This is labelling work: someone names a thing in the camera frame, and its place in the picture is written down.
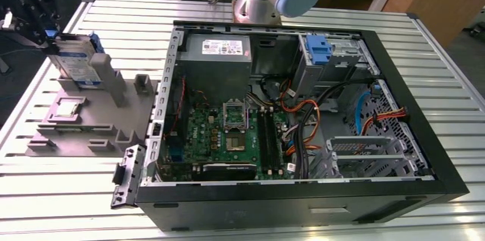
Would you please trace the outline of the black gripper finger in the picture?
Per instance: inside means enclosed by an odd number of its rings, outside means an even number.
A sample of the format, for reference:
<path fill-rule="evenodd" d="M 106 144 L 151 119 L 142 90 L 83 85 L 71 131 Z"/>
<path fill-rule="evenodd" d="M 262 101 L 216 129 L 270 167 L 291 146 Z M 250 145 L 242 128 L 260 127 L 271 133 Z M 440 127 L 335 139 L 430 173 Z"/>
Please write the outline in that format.
<path fill-rule="evenodd" d="M 59 13 L 56 0 L 36 0 L 36 3 L 43 25 L 48 30 L 59 30 L 62 15 Z"/>
<path fill-rule="evenodd" d="M 42 0 L 24 0 L 24 36 L 36 44 L 46 45 L 47 33 L 46 24 L 43 22 L 43 5 Z"/>

